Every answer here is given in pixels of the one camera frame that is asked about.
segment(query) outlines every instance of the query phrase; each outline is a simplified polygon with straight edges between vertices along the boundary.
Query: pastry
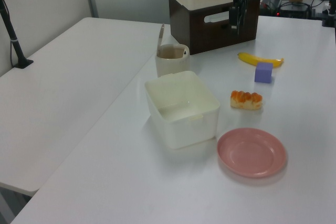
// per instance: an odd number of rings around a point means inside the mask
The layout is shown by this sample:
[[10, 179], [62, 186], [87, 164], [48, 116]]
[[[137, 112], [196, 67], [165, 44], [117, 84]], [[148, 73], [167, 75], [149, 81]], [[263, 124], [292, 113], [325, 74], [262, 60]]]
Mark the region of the pastry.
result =
[[232, 107], [259, 110], [261, 108], [263, 97], [258, 93], [249, 93], [244, 91], [232, 91], [230, 103]]

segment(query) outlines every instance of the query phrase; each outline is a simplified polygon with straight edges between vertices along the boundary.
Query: plate rim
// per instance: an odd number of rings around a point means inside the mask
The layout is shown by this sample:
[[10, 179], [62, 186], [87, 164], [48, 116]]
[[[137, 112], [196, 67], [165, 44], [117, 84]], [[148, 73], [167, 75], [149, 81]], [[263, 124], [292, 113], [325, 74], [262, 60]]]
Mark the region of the plate rim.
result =
[[[265, 173], [265, 174], [261, 174], [261, 175], [255, 175], [255, 174], [246, 174], [246, 173], [241, 173], [239, 171], [237, 171], [236, 169], [232, 168], [231, 166], [229, 166], [222, 158], [221, 158], [221, 155], [219, 154], [219, 147], [220, 147], [220, 144], [222, 143], [223, 139], [224, 139], [224, 136], [225, 135], [228, 135], [229, 133], [233, 132], [233, 131], [238, 131], [238, 130], [256, 130], [256, 131], [260, 131], [260, 132], [263, 132], [263, 133], [266, 133], [267, 135], [270, 135], [271, 137], [274, 138], [275, 141], [277, 141], [279, 143], [279, 146], [280, 146], [280, 149], [282, 149], [282, 151], [284, 152], [284, 159], [283, 161], [281, 162], [281, 164], [279, 165], [279, 167], [277, 167], [275, 170], [273, 170], [271, 173]], [[220, 136], [220, 138], [218, 139], [218, 142], [217, 142], [217, 156], [218, 158], [220, 159], [221, 163], [225, 165], [225, 167], [227, 167], [229, 170], [231, 170], [233, 173], [235, 174], [238, 174], [240, 176], [244, 176], [244, 177], [248, 177], [248, 178], [263, 178], [263, 177], [269, 177], [269, 176], [272, 176], [276, 173], [278, 173], [280, 170], [283, 169], [283, 167], [285, 166], [285, 164], [287, 163], [287, 160], [288, 160], [288, 157], [287, 157], [287, 151], [284, 147], [284, 145], [281, 143], [281, 141], [275, 137], [274, 135], [270, 134], [269, 132], [267, 131], [264, 131], [264, 130], [261, 130], [261, 129], [258, 129], [258, 128], [253, 128], [253, 127], [241, 127], [241, 128], [235, 128], [235, 129], [232, 129], [232, 130], [229, 130], [227, 132], [225, 132], [222, 136]]]

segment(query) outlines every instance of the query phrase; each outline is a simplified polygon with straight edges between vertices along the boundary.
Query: yellow banana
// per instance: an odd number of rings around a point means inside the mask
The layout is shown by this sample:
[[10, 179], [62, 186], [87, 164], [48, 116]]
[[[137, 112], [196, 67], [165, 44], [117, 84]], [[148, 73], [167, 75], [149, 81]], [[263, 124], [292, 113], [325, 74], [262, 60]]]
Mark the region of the yellow banana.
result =
[[238, 58], [246, 63], [249, 63], [251, 65], [256, 66], [259, 62], [267, 62], [267, 63], [273, 63], [273, 67], [277, 68], [280, 67], [281, 64], [284, 62], [284, 59], [265, 59], [261, 57], [257, 57], [255, 55], [250, 55], [246, 52], [240, 52], [238, 54]]

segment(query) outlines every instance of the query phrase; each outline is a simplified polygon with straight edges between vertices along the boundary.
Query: pink plate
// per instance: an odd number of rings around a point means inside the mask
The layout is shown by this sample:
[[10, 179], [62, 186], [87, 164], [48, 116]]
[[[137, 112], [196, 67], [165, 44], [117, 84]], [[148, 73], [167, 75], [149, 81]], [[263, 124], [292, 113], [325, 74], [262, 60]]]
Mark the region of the pink plate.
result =
[[286, 163], [281, 142], [266, 131], [252, 128], [225, 133], [217, 143], [217, 152], [230, 170], [245, 177], [273, 175]]

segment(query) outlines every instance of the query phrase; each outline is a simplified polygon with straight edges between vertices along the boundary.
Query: purple block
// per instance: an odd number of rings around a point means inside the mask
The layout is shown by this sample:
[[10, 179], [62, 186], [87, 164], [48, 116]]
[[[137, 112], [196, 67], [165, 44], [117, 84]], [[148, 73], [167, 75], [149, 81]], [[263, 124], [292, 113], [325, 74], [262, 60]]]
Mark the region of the purple block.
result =
[[255, 82], [271, 83], [272, 82], [273, 63], [259, 62], [254, 75]]

